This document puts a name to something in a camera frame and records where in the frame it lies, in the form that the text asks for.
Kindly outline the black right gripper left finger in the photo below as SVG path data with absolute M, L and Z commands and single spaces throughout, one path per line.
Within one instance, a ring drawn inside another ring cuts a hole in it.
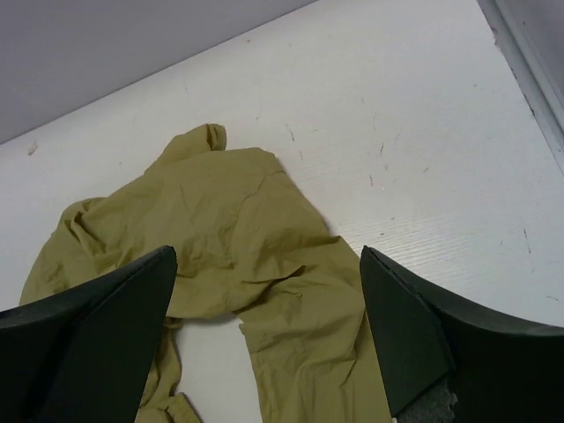
M 3 422 L 132 422 L 174 288 L 172 247 L 1 314 Z

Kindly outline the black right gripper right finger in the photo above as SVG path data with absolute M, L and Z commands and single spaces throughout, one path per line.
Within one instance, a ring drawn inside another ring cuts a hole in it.
M 370 247 L 360 275 L 396 421 L 562 421 L 561 327 L 470 301 Z

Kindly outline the olive green jacket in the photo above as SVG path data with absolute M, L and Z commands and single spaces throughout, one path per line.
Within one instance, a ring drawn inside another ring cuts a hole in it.
M 110 196 L 70 205 L 20 300 L 60 293 L 163 245 L 178 267 L 137 421 L 197 421 L 176 391 L 173 332 L 184 319 L 227 313 L 241 319 L 263 421 L 390 421 L 359 257 L 272 153 L 228 149 L 218 124 L 174 137 Z

